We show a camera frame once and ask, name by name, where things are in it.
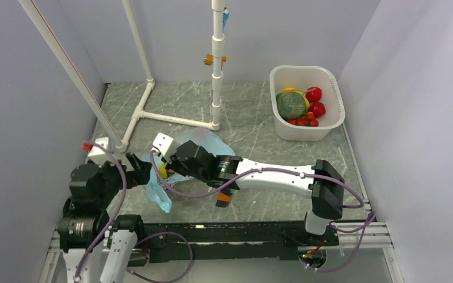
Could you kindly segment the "light blue plastic bag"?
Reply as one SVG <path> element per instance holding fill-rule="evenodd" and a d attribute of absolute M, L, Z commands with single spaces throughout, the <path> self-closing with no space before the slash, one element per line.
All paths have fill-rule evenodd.
<path fill-rule="evenodd" d="M 145 159 L 150 163 L 146 197 L 166 213 L 172 208 L 168 192 L 185 198 L 212 194 L 190 195 L 177 191 L 173 185 L 196 179 L 217 191 L 228 190 L 227 181 L 233 179 L 234 167 L 242 160 L 215 133 L 202 127 L 189 130 L 177 139 L 159 133 L 155 144 L 162 155 L 149 154 Z"/>

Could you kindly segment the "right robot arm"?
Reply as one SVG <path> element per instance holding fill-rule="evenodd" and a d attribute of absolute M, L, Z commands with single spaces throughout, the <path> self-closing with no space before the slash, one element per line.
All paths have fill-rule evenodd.
<path fill-rule="evenodd" d="M 310 199 L 301 229 L 304 242 L 315 245 L 323 239 L 328 224 L 343 216 L 344 180 L 326 160 L 312 166 L 280 166 L 241 156 L 214 155 L 193 141 L 158 143 L 166 168 L 190 176 L 225 195 L 232 190 L 273 190 Z"/>

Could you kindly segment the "yellow fake lemon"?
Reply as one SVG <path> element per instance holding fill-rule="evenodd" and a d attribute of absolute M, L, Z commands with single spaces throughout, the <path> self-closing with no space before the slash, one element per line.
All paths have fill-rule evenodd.
<path fill-rule="evenodd" d="M 175 174 L 175 171 L 171 170 L 171 169 L 167 169 L 166 168 L 166 163 L 162 163 L 160 168 L 159 168 L 159 174 L 161 175 L 161 177 L 163 177 L 165 180 L 170 178 L 172 175 Z"/>

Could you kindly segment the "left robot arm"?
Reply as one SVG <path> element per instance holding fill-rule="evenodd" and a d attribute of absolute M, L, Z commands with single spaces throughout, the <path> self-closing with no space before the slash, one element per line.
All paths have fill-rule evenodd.
<path fill-rule="evenodd" d="M 92 161 L 71 172 L 71 196 L 57 225 L 68 282 L 122 282 L 133 248 L 146 239 L 139 215 L 109 216 L 123 188 L 118 168 Z"/>

